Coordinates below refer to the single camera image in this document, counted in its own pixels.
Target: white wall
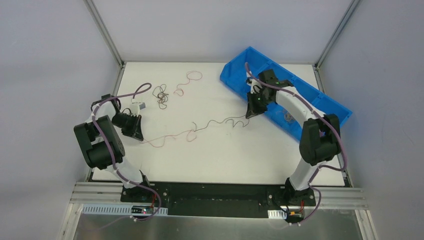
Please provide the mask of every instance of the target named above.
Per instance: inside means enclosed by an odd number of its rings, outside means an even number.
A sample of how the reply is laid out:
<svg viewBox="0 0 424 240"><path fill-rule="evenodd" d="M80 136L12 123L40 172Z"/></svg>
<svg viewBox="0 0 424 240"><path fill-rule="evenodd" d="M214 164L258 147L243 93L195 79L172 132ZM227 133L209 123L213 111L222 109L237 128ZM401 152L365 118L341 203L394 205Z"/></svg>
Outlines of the white wall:
<svg viewBox="0 0 424 240"><path fill-rule="evenodd" d="M118 67L82 0L0 1L0 239L56 239L87 172L73 127Z"/></svg>
<svg viewBox="0 0 424 240"><path fill-rule="evenodd" d="M424 1L364 0L322 67L382 240L424 235Z"/></svg>
<svg viewBox="0 0 424 240"><path fill-rule="evenodd" d="M95 0L125 61L315 63L351 0Z"/></svg>

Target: blue crate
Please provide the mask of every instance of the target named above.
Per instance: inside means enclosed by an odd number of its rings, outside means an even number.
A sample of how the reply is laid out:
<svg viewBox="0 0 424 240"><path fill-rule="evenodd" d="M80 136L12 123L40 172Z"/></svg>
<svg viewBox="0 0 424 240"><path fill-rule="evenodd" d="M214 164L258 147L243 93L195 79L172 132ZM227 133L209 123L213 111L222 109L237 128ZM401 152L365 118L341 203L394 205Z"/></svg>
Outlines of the blue crate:
<svg viewBox="0 0 424 240"><path fill-rule="evenodd" d="M348 118L352 115L352 111L339 104L331 97L320 92L318 89L303 81L251 46L227 63L219 77L223 83L225 83L245 101L248 100L247 93L250 91L250 86L246 83L247 77L245 62L249 63L250 70L255 76L264 70L273 69L279 80L289 80L293 83L297 91L314 107L326 114L336 114L341 126L343 126L343 124L345 124ZM296 121L288 122L284 119L284 114L282 113L284 110L283 107L275 103L271 103L267 107L268 111L265 112L265 115L269 119L286 132L290 133L297 140L301 139L301 126Z"/></svg>

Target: blue plastic container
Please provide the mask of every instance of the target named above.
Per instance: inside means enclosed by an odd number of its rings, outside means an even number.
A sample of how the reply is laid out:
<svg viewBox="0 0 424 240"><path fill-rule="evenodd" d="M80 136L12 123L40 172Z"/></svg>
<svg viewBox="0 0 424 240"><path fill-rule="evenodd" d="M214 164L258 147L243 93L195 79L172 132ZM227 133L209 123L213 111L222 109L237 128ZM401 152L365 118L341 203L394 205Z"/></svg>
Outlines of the blue plastic container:
<svg viewBox="0 0 424 240"><path fill-rule="evenodd" d="M221 81L245 101L248 100L247 93L250 91L250 86L246 83L245 62L249 63L250 70L255 76L258 76L258 74L264 70L273 69L279 80L289 80L296 87L297 91L314 107L326 114L336 114L341 126L343 126L352 115L352 111L251 46L227 63L220 75ZM280 105L271 103L267 107L268 111L265 112L265 115L299 141L302 134L299 123L296 121L286 121L282 113L284 108Z"/></svg>

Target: white vent strip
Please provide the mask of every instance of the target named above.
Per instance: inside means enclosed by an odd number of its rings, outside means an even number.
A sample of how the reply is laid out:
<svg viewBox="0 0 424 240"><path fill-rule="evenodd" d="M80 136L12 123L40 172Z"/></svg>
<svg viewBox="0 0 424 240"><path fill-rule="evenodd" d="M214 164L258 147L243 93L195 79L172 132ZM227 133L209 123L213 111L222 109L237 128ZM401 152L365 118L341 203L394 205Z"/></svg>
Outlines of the white vent strip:
<svg viewBox="0 0 424 240"><path fill-rule="evenodd" d="M286 219L287 214L282 210L268 210L269 219Z"/></svg>
<svg viewBox="0 0 424 240"><path fill-rule="evenodd" d="M131 213L133 205L113 205L113 204L85 204L82 208L83 214L96 215L133 215L133 216L149 216L150 213ZM158 216L168 215L168 208L161 207Z"/></svg>

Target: white tabletop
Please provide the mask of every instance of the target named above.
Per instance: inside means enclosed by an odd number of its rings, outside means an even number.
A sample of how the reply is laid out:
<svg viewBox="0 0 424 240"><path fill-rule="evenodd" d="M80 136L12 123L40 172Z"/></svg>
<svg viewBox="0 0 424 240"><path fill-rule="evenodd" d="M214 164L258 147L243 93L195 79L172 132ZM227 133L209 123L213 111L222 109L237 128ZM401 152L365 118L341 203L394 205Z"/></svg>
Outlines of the white tabletop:
<svg viewBox="0 0 424 240"><path fill-rule="evenodd" d="M141 130L145 140L164 135L176 135L183 131L206 126L209 120L222 121L227 117L246 114L247 103L220 81L224 63L182 62L128 62L119 86L118 95L133 93L141 84L150 82L152 89L136 99L145 102L141 110ZM317 87L311 65L283 64L283 66ZM199 71L203 78L180 85L183 96L173 94L179 83L186 83L186 73ZM159 109L153 88L166 84L169 94L167 108ZM131 104L131 99L121 98L122 109ZM245 124L245 118L239 118ZM239 123L234 128L231 122L183 133L175 138L167 137L141 144L121 135L129 161L147 175L150 181L190 183L234 183L234 184L284 184L296 169L301 156L299 143L274 125L264 115L250 119L246 127ZM337 158L329 165L340 167ZM116 180L109 172L95 169L93 180ZM320 186L343 186L342 174L322 169L313 181Z"/></svg>

